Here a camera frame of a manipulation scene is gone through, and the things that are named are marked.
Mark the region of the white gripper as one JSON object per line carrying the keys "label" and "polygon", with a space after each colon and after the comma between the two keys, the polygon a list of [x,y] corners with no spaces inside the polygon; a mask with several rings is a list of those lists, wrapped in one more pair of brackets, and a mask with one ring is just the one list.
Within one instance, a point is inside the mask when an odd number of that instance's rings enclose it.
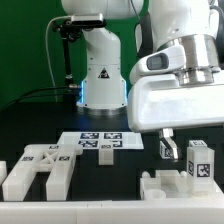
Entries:
{"label": "white gripper", "polygon": [[160,140],[178,160],[173,129],[224,124],[224,71],[202,86],[180,86],[174,74],[140,78],[129,92],[127,116],[133,132],[160,130]]}

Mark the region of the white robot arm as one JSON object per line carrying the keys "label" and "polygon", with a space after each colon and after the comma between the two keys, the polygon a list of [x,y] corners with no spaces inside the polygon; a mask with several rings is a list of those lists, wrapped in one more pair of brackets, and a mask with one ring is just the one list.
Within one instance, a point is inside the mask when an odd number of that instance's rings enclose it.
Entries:
{"label": "white robot arm", "polygon": [[[88,112],[125,109],[129,128],[157,131],[224,124],[224,53],[218,0],[61,0],[87,42],[87,75],[78,105]],[[104,20],[149,8],[135,28],[138,62],[125,87],[120,40]]]}

